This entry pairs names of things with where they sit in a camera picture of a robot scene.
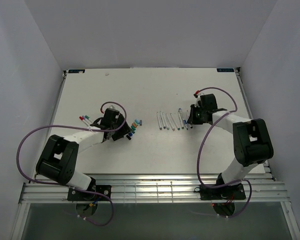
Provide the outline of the mint capped white marker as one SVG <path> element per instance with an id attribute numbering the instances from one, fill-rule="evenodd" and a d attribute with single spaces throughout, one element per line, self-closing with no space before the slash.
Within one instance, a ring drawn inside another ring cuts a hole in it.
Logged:
<path id="1" fill-rule="evenodd" d="M 168 121 L 168 118 L 167 118 L 167 114 L 164 113 L 163 116 L 164 116 L 164 120 L 165 120 L 165 124 L 166 124 L 166 129 L 170 130 L 170 124 L 169 124 L 169 121 Z"/>

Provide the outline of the red capped white marker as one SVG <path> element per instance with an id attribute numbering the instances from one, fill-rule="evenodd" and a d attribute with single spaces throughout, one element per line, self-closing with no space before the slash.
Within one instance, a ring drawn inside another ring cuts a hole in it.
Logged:
<path id="1" fill-rule="evenodd" d="M 90 126 L 90 124 L 82 117 L 82 116 L 79 116 L 79 119 L 84 122 L 87 126 Z"/>

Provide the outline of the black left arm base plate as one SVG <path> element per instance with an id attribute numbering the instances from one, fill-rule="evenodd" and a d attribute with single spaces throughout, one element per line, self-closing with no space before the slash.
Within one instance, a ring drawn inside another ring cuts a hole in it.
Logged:
<path id="1" fill-rule="evenodd" d="M 94 185 L 88 190 L 78 190 L 70 188 L 67 194 L 67 200 L 70 202 L 95 202 L 107 201 L 111 198 L 111 185 Z"/>

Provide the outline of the orange capped white marker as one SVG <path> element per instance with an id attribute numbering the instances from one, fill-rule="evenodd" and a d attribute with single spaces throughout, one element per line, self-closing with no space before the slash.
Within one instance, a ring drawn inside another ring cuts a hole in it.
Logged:
<path id="1" fill-rule="evenodd" d="M 175 131 L 175 130 L 176 130 L 176 126 L 175 126 L 175 123 L 174 123 L 174 121 L 173 121 L 173 118 L 172 118 L 172 114 L 171 114 L 171 113 L 168 115 L 168 119 L 169 119 L 169 122 L 170 122 L 170 127 L 171 127 L 171 129 L 172 129 L 173 131 Z"/>

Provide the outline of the grey white marker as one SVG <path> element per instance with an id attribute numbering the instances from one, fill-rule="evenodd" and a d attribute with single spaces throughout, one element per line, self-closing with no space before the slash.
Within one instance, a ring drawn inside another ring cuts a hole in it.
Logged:
<path id="1" fill-rule="evenodd" d="M 162 130 L 163 127 L 162 127 L 162 123 L 161 123 L 161 118 L 160 118 L 159 112 L 156 113 L 156 117 L 157 117 L 157 123 L 158 123 L 159 130 Z"/>

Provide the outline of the green capped white marker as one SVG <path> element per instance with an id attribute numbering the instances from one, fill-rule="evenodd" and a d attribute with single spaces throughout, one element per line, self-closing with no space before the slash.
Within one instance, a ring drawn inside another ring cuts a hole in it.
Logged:
<path id="1" fill-rule="evenodd" d="M 94 123 L 94 121 L 88 116 L 88 115 L 85 115 L 85 118 L 90 122 L 90 123 Z"/>

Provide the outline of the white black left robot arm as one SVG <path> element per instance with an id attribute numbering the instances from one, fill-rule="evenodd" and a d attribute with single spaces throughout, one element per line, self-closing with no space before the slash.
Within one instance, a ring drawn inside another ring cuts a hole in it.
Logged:
<path id="1" fill-rule="evenodd" d="M 107 108 L 95 121 L 87 117 L 84 120 L 88 130 L 49 137 L 37 162 L 36 173 L 60 185 L 74 187 L 85 200 L 90 200 L 96 195 L 95 180 L 76 170 L 79 153 L 109 139 L 130 137 L 132 129 L 125 117 L 113 108 Z"/>

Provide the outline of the light blue white marker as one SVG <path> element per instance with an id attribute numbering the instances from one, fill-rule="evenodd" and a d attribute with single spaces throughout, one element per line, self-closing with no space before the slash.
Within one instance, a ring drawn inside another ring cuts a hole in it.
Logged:
<path id="1" fill-rule="evenodd" d="M 161 111 L 159 112 L 159 115 L 160 115 L 160 120 L 161 120 L 161 123 L 162 123 L 162 127 L 163 127 L 163 129 L 166 129 L 166 123 L 165 123 L 165 120 L 164 120 L 164 117 L 163 117 L 163 114 L 162 114 Z"/>

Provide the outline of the blue capped whiteboard marker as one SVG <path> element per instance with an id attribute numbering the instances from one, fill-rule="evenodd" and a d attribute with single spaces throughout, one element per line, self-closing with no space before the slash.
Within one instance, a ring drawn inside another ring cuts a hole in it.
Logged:
<path id="1" fill-rule="evenodd" d="M 187 121 L 186 121 L 186 119 L 185 119 L 185 117 L 184 117 L 184 114 L 183 114 L 183 111 L 182 111 L 181 108 L 178 109 L 178 113 L 179 113 L 179 115 L 180 115 L 180 118 L 181 118 L 181 120 L 182 120 L 182 123 L 183 123 L 183 125 L 184 125 L 184 128 L 185 128 L 186 130 L 188 130 L 188 129 L 189 129 L 189 128 L 188 128 L 188 124 L 187 124 Z"/>

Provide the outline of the dark green capped marker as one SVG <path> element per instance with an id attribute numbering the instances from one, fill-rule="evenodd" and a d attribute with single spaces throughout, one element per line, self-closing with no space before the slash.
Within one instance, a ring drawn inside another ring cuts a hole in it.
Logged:
<path id="1" fill-rule="evenodd" d="M 180 112 L 177 113 L 177 116 L 178 116 L 178 119 L 179 119 L 179 123 L 180 123 L 181 129 L 185 129 L 184 122 L 183 122 L 183 120 L 182 120 L 182 117 L 181 117 L 181 115 L 180 115 Z"/>

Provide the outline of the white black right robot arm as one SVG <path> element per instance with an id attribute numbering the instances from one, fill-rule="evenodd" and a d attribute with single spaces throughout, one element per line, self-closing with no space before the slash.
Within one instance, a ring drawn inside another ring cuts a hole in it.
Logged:
<path id="1" fill-rule="evenodd" d="M 187 123 L 210 124 L 232 135 L 234 159 L 221 172 L 215 184 L 201 183 L 195 190 L 201 200 L 244 200 L 242 181 L 258 165 L 271 159 L 274 149 L 263 119 L 249 119 L 235 115 L 234 111 L 219 108 L 214 94 L 194 94 L 196 103 L 190 106 Z"/>

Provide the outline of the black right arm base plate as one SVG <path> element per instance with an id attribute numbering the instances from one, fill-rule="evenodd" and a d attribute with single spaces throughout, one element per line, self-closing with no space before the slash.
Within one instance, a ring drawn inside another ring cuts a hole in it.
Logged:
<path id="1" fill-rule="evenodd" d="M 246 194 L 243 185 L 230 185 L 222 188 L 207 188 L 200 185 L 194 189 L 199 193 L 201 200 L 245 200 Z"/>

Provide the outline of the teal capped white marker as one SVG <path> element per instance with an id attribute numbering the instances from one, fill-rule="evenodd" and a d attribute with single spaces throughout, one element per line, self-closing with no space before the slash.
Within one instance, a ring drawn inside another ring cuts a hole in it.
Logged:
<path id="1" fill-rule="evenodd" d="M 173 113 L 170 113 L 170 116 L 171 116 L 171 119 L 173 121 L 173 124 L 175 125 L 175 128 L 180 131 L 181 130 L 181 126 L 180 126 L 180 123 L 178 122 L 178 119 L 177 117 L 173 114 Z"/>

